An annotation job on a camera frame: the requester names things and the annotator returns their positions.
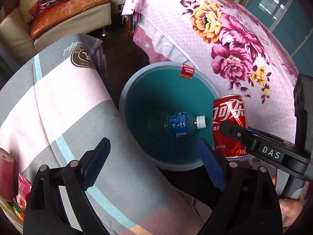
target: teal bucket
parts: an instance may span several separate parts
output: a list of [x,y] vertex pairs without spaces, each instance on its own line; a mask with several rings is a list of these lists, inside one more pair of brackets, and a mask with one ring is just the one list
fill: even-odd
[[[119,103],[121,116],[145,153],[159,168],[174,171],[191,170],[202,165],[196,152],[197,140],[205,138],[213,146],[212,103],[221,96],[203,73],[195,70],[189,80],[180,77],[181,69],[182,64],[175,62],[158,62],[144,67],[126,83]],[[171,150],[147,147],[142,144],[144,127],[140,122],[155,110],[204,115],[207,127],[190,137],[173,138],[175,147]]]

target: blue bottle label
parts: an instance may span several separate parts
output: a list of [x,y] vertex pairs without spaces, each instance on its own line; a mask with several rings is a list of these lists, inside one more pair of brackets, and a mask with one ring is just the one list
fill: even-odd
[[187,112],[179,112],[170,116],[170,132],[174,137],[188,136]]

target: red coca-cola can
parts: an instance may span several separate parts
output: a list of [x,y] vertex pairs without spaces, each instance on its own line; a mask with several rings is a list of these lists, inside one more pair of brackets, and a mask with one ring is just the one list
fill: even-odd
[[223,135],[219,126],[223,121],[229,121],[247,128],[245,105],[241,95],[228,95],[213,101],[213,140],[215,151],[221,152],[227,159],[247,155],[246,147],[239,141]]

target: blue gripper pad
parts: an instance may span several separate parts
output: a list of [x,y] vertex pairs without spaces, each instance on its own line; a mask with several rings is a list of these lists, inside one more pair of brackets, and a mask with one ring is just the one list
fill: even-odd
[[225,172],[213,156],[212,151],[214,150],[212,148],[210,150],[202,139],[198,140],[197,153],[200,156],[214,187],[219,188],[223,192],[226,188]]
[[84,191],[96,182],[110,151],[110,140],[103,138],[94,150],[87,151],[80,159],[80,162],[82,162],[82,187]]

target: white bottle cap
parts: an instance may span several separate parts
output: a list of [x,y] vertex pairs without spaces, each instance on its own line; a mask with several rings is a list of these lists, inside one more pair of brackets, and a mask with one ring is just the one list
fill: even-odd
[[206,120],[205,116],[197,117],[197,127],[198,127],[198,129],[207,127],[207,124],[206,124],[205,120]]

